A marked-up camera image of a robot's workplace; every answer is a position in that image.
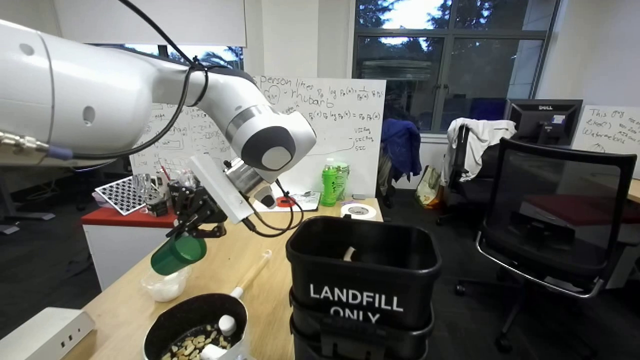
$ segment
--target green cup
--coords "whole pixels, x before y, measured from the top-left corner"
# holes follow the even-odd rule
[[[160,275],[171,275],[200,261],[206,254],[204,239],[173,235],[151,255],[151,267]]]

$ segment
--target tape roll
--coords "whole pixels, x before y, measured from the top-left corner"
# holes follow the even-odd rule
[[[344,215],[351,215],[351,218],[356,220],[375,220],[377,212],[369,205],[353,203],[340,209],[340,217]]]

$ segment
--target whiteboard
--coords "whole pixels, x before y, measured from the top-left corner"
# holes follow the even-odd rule
[[[321,191],[327,158],[349,164],[347,194],[372,197],[376,189],[384,107],[384,80],[288,78],[254,76],[275,110],[299,111],[314,128],[316,146],[295,167],[280,176],[286,190]],[[139,143],[157,134],[170,119],[174,105],[155,104]],[[236,155],[223,133],[201,110],[184,108],[173,129],[156,144],[131,156],[134,173],[185,168],[195,153],[206,153],[219,164]]]
[[[585,106],[572,148],[640,156],[640,108]],[[640,179],[638,162],[634,178]]]

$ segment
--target office chair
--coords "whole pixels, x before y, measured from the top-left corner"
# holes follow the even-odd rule
[[[490,202],[475,240],[503,274],[521,280],[520,296],[495,340],[498,350],[511,351],[507,333],[531,286],[575,299],[594,297],[625,248],[637,245],[638,236],[618,239],[623,227],[640,224],[640,211],[625,205],[635,163],[633,154],[500,141]],[[491,283],[460,280],[457,295],[465,294],[465,284]],[[584,359],[596,356],[575,338],[588,349]]]
[[[489,203],[493,177],[498,160],[499,144],[489,146],[482,154],[483,165],[478,174],[469,181],[460,181],[462,175],[467,173],[465,158],[467,156],[467,141],[469,128],[461,125],[456,139],[456,152],[451,167],[449,183],[447,187],[450,194],[459,195],[462,201],[447,206],[445,212],[436,219],[436,225],[442,225],[448,219],[458,215],[464,215],[475,209],[484,210]]]

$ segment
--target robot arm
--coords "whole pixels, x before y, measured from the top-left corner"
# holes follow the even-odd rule
[[[175,104],[187,67],[160,58],[78,44],[0,20],[0,165],[91,165],[73,152],[131,149],[154,102]],[[198,103],[239,155],[217,169],[208,156],[192,170],[234,222],[251,209],[238,193],[263,200],[269,184],[304,157],[316,134],[298,112],[274,110],[241,76],[192,73],[186,104]]]

